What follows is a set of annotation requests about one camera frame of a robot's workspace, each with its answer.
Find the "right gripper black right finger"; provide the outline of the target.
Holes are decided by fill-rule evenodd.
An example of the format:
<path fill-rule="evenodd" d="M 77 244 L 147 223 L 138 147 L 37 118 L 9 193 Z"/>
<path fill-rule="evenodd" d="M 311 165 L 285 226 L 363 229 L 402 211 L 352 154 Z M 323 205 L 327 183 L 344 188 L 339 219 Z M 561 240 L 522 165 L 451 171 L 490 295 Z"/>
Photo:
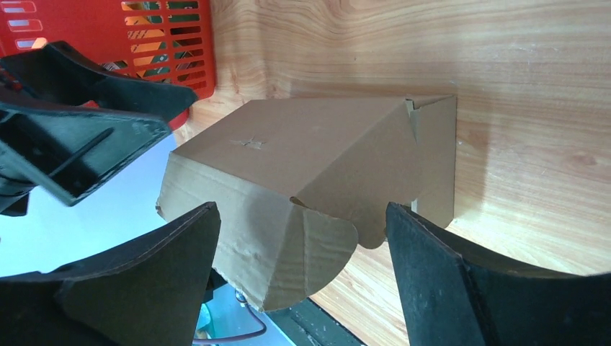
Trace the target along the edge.
<path fill-rule="evenodd" d="M 608 345 L 610 274 L 531 265 L 389 203 L 386 231 L 412 345 Z"/>

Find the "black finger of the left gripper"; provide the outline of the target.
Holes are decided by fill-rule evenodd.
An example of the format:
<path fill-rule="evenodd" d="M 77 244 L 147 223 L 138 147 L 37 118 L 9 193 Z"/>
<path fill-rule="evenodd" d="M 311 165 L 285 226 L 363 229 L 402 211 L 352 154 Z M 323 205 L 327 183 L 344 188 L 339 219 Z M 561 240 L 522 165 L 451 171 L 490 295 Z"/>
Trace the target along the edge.
<path fill-rule="evenodd" d="M 3 95 L 1 206 L 27 206 L 37 186 L 75 205 L 170 132 L 158 115 Z"/>
<path fill-rule="evenodd" d="M 65 41 L 3 57 L 1 67 L 35 99 L 159 115 L 171 122 L 197 101 L 186 86 L 138 79 L 108 71 Z"/>

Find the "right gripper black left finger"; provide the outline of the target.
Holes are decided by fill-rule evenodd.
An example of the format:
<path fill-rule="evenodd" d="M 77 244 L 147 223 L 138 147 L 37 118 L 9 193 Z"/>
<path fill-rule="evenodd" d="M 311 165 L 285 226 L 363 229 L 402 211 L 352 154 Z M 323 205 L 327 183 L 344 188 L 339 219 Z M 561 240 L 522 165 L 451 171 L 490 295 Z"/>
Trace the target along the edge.
<path fill-rule="evenodd" d="M 1 279 L 3 345 L 190 345 L 220 231 L 213 202 L 48 273 Z"/>

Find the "brown cardboard paper box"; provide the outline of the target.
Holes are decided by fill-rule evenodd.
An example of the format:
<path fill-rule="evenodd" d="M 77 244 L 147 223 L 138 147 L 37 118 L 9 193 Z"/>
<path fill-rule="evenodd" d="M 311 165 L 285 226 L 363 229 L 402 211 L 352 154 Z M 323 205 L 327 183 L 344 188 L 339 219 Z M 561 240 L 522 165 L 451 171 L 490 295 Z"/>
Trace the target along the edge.
<path fill-rule="evenodd" d="M 453 95 L 255 99 L 170 153 L 156 209 L 214 202 L 213 268 L 255 309 L 285 309 L 385 241 L 390 202 L 452 222 L 456 122 Z"/>

